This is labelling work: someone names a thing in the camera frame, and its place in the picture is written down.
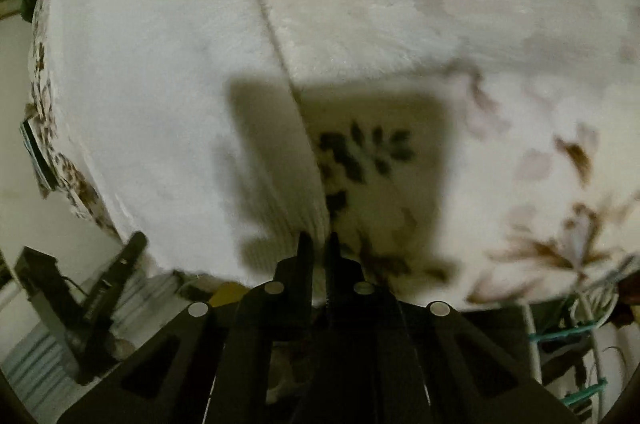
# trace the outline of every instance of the black bracket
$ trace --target black bracket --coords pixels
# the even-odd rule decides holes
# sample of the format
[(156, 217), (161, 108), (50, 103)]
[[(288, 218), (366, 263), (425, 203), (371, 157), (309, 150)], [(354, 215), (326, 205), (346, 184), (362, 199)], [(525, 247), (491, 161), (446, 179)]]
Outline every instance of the black bracket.
[(111, 315), (146, 237), (135, 233), (81, 302), (69, 292), (57, 259), (25, 247), (15, 273), (40, 319), (62, 346), (65, 371), (78, 384), (88, 384), (117, 364)]
[(398, 302), (325, 252), (328, 302), (312, 324), (313, 247), (239, 303), (195, 303), (72, 406), (59, 424), (256, 424), (274, 341), (311, 333), (317, 366), (291, 424), (575, 424), (576, 417), (444, 302)]

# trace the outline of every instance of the white screw head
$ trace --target white screw head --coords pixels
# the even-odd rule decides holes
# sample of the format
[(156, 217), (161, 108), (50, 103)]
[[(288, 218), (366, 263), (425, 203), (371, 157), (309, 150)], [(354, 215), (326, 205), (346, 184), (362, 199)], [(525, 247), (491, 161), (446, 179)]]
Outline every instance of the white screw head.
[(359, 281), (356, 283), (356, 285), (353, 286), (353, 290), (355, 290), (356, 294), (360, 294), (361, 296), (368, 296), (369, 294), (373, 294), (376, 289), (368, 281)]
[(284, 285), (280, 281), (270, 281), (264, 285), (264, 291), (271, 295), (282, 294), (284, 292)]
[(449, 313), (451, 312), (451, 307), (444, 301), (436, 301), (429, 306), (429, 310), (434, 316), (443, 318), (444, 316), (449, 315)]
[(189, 305), (189, 315), (194, 318), (199, 318), (207, 312), (209, 312), (209, 305), (201, 301)]

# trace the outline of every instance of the floral blanket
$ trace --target floral blanket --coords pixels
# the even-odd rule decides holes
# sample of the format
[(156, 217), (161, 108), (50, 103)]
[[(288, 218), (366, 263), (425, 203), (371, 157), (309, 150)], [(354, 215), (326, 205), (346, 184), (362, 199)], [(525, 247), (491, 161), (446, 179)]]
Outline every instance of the floral blanket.
[(162, 268), (258, 284), (335, 230), (399, 298), (470, 309), (638, 251), (640, 0), (40, 5), (50, 165)]

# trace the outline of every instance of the fluffy white blanket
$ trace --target fluffy white blanket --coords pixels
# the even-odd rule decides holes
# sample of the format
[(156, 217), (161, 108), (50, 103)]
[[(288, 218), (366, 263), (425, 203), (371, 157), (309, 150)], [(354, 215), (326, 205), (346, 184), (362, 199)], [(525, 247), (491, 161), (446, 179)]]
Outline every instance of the fluffy white blanket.
[(333, 227), (464, 309), (638, 250), (640, 0), (46, 1), (69, 157), (160, 268), (257, 284)]

